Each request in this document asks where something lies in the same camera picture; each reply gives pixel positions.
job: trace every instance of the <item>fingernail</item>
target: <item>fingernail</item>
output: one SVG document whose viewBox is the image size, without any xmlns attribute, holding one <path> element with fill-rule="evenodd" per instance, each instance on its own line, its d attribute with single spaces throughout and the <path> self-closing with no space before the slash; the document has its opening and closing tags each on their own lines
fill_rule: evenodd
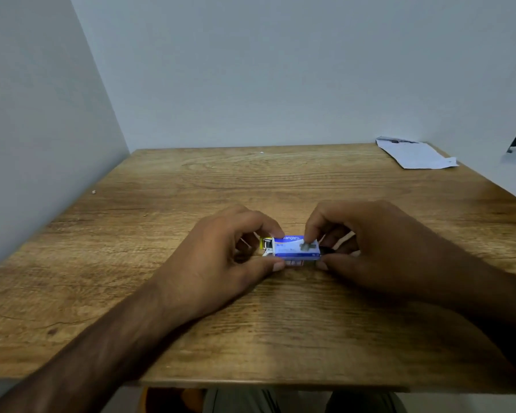
<svg viewBox="0 0 516 413">
<path fill-rule="evenodd" d="M 285 268 L 285 261 L 275 262 L 273 265 L 273 272 L 281 271 L 283 268 Z"/>
<path fill-rule="evenodd" d="M 315 266 L 323 271 L 328 271 L 329 270 L 329 267 L 327 266 L 327 264 L 325 264 L 323 261 L 317 261 L 315 263 Z"/>
</svg>

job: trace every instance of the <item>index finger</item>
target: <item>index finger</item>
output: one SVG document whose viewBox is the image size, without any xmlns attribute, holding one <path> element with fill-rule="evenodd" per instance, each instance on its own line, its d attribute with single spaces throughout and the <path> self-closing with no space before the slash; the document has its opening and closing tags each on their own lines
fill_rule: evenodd
<svg viewBox="0 0 516 413">
<path fill-rule="evenodd" d="M 304 242 L 319 239 L 323 228 L 331 223 L 344 225 L 355 232 L 355 223 L 364 204 L 351 201 L 323 201 L 317 204 L 306 222 Z"/>
<path fill-rule="evenodd" d="M 282 238 L 285 236 L 279 223 L 261 211 L 245 211 L 235 214 L 230 219 L 234 233 L 238 235 L 256 232 L 262 237 L 272 235 Z"/>
</svg>

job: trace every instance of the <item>table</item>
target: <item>table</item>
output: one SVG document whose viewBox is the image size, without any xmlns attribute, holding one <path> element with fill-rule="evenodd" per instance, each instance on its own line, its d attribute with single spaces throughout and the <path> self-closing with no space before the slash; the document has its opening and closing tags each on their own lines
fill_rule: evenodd
<svg viewBox="0 0 516 413">
<path fill-rule="evenodd" d="M 0 265 L 0 378 L 50 359 L 200 217 L 240 202 L 302 234 L 329 199 L 391 200 L 516 272 L 516 197 L 463 165 L 403 170 L 374 144 L 139 150 Z M 140 383 L 513 393 L 516 371 L 452 312 L 292 268 L 193 325 Z"/>
</svg>

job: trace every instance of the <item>small box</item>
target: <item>small box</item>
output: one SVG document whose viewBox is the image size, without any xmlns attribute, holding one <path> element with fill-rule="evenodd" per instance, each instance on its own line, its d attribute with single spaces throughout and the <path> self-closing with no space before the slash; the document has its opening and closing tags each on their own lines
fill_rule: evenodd
<svg viewBox="0 0 516 413">
<path fill-rule="evenodd" d="M 317 261 L 321 257 L 316 241 L 304 243 L 304 236 L 285 236 L 284 238 L 262 238 L 260 249 L 263 256 L 283 258 L 288 266 L 300 266 L 305 261 Z"/>
</svg>

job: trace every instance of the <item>torn paper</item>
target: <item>torn paper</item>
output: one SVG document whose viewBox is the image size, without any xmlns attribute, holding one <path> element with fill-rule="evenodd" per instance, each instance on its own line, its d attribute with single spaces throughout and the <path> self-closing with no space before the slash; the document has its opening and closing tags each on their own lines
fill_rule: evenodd
<svg viewBox="0 0 516 413">
<path fill-rule="evenodd" d="M 457 158 L 445 158 L 424 142 L 381 136 L 376 139 L 376 144 L 406 170 L 458 167 Z"/>
</svg>

